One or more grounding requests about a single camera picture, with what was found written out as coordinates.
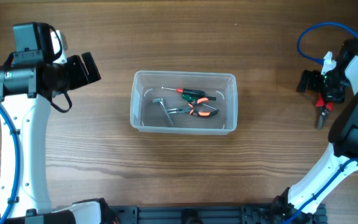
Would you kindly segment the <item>red handled cutters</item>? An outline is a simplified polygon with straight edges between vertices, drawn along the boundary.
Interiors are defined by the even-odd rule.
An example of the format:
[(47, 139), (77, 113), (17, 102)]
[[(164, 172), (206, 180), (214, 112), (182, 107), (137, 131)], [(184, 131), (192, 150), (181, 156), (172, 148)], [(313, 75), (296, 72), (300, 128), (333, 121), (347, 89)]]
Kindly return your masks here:
[(325, 101), (322, 94), (318, 95), (318, 100), (316, 102), (316, 108), (318, 109), (318, 120), (317, 128), (320, 130), (324, 127), (327, 117), (333, 110), (333, 102)]

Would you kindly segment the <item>clear plastic container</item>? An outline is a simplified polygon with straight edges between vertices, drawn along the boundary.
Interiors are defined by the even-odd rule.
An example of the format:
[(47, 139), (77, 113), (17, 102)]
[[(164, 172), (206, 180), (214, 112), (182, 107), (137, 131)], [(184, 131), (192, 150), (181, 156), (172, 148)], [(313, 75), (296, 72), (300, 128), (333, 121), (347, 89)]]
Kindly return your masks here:
[[(204, 104), (218, 110), (211, 117), (198, 117), (188, 113), (169, 114), (170, 122), (160, 104), (153, 99), (163, 98), (167, 110), (187, 105), (181, 93), (166, 88), (187, 88), (201, 90), (206, 96), (216, 97), (216, 101)], [(214, 111), (203, 104), (198, 111)], [(173, 134), (226, 135), (237, 128), (238, 95), (237, 82), (230, 73), (138, 71), (134, 76), (131, 94), (132, 127), (140, 132)]]

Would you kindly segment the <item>silver L-shaped socket wrench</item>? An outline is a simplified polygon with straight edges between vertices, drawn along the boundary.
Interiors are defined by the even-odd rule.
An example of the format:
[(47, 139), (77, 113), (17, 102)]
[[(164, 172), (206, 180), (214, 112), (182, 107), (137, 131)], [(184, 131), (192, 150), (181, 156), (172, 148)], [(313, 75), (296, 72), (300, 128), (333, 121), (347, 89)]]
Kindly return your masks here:
[(174, 127), (174, 122), (173, 122), (172, 118), (170, 117), (170, 115), (168, 113), (168, 110), (167, 110), (167, 108), (165, 106), (164, 99), (163, 98), (156, 98), (156, 99), (153, 99), (152, 101), (153, 101), (153, 103), (160, 104), (162, 106), (163, 111), (165, 112), (165, 114), (166, 114), (166, 116), (167, 116), (167, 118), (168, 118), (168, 120), (170, 122), (171, 127)]

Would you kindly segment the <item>black red-collar screwdriver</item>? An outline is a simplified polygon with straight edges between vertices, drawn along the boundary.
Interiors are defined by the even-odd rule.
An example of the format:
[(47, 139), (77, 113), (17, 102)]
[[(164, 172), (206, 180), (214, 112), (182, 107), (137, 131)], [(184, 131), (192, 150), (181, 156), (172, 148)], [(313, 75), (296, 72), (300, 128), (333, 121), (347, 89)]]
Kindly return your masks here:
[(162, 89), (172, 90), (177, 93), (181, 93), (182, 95), (190, 95), (190, 96), (194, 96), (197, 98), (202, 98), (202, 97), (206, 96), (206, 93), (201, 90), (192, 90), (192, 89), (187, 89), (187, 88), (166, 88), (166, 87), (162, 87)]

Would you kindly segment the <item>green handled screwdriver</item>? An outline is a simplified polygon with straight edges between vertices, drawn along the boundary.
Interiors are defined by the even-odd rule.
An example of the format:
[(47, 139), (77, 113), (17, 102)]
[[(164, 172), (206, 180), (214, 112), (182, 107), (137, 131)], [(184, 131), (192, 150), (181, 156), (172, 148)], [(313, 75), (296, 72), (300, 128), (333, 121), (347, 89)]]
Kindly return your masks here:
[[(186, 100), (187, 102), (190, 102), (190, 103), (193, 102), (193, 101), (198, 100), (197, 97), (191, 96), (191, 95), (186, 95), (186, 94), (182, 94), (181, 97), (182, 97), (184, 100)], [(213, 110), (215, 110), (215, 108), (212, 107), (212, 106), (206, 105), (206, 104), (204, 104), (204, 103), (203, 103), (203, 105), (204, 105), (204, 106), (207, 106), (207, 107), (209, 107), (209, 108), (211, 108), (211, 109), (213, 109)]]

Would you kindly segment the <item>orange black needle-nose pliers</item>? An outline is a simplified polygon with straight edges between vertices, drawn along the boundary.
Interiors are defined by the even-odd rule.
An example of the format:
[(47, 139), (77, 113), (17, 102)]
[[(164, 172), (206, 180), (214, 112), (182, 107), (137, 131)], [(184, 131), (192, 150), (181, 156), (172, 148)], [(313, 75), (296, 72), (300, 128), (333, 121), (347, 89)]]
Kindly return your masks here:
[(207, 112), (207, 111), (198, 111), (196, 109), (196, 107), (198, 105), (201, 105), (201, 104), (203, 104), (203, 103), (205, 103), (207, 101), (216, 101), (216, 97), (214, 97), (214, 96), (206, 96), (206, 97), (203, 97), (203, 98), (199, 98), (199, 99), (196, 99), (196, 100), (193, 100), (193, 101), (189, 102), (185, 106), (169, 109), (169, 110), (167, 110), (167, 112), (168, 112), (168, 114), (188, 113), (189, 115), (198, 116), (198, 117), (211, 117), (211, 116), (217, 115), (218, 110)]

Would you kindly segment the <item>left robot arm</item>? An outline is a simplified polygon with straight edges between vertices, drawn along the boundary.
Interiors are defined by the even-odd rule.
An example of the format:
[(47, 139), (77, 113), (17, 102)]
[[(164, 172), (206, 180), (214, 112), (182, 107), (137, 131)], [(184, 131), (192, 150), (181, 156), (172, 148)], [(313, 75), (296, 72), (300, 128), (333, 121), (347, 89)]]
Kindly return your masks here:
[(13, 31), (16, 50), (0, 66), (0, 223), (116, 223), (102, 198), (54, 210), (47, 186), (53, 99), (101, 78), (92, 55), (67, 57), (63, 35), (46, 23), (16, 24)]

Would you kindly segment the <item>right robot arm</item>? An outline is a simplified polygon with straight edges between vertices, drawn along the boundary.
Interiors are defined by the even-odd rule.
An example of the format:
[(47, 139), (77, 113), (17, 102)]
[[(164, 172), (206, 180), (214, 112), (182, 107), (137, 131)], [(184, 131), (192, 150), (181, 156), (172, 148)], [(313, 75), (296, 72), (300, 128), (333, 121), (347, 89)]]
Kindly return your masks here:
[(342, 103), (345, 89), (353, 99), (333, 122), (328, 146), (319, 161), (296, 184), (275, 197), (268, 217), (271, 223), (309, 223), (318, 206), (346, 177), (358, 171), (358, 39), (345, 40), (337, 58), (328, 52), (320, 71), (305, 70), (298, 92), (318, 92), (318, 128), (322, 128), (334, 103)]

